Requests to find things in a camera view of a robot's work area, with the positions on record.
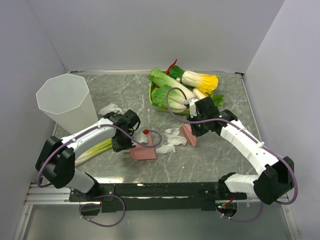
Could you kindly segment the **pink hand brush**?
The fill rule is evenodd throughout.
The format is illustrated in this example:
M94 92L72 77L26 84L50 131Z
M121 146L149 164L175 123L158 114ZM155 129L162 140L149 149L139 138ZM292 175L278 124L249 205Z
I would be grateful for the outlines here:
M186 139L186 142L191 145L192 147L195 147L197 145L197 138L192 134L192 129L189 124L183 124L180 127L180 130L182 131L183 136Z

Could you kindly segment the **pink plastic dustpan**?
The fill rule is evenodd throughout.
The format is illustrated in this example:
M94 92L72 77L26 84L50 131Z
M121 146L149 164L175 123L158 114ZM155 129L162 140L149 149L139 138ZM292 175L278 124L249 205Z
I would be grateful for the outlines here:
M148 137L148 146L152 146L153 140L151 133L148 132L146 135ZM142 145L134 145L134 147L130 149L130 154L134 160L138 161L155 160L157 158L154 147L145 147Z

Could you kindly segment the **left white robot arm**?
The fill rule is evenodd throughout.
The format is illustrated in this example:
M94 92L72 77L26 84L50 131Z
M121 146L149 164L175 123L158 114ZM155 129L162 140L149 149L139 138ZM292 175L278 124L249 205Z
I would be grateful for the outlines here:
M41 177L44 177L57 189L75 189L87 201L95 200L99 195L100 184L89 174L76 170L76 159L108 139L116 153L133 148L132 136L140 123L140 118L132 110L124 114L110 112L78 133L64 138L51 136L45 141L35 164L38 171L36 184L41 188Z

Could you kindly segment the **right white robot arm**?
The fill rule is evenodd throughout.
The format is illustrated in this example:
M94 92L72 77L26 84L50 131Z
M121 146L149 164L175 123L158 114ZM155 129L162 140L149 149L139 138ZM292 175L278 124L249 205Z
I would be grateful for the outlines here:
M287 156L279 160L270 153L230 110L220 111L210 97L190 99L188 105L187 119L194 136L216 133L233 145L256 171L255 175L231 172L221 177L218 193L223 199L230 199L235 193L254 194L270 205L294 188L293 161Z

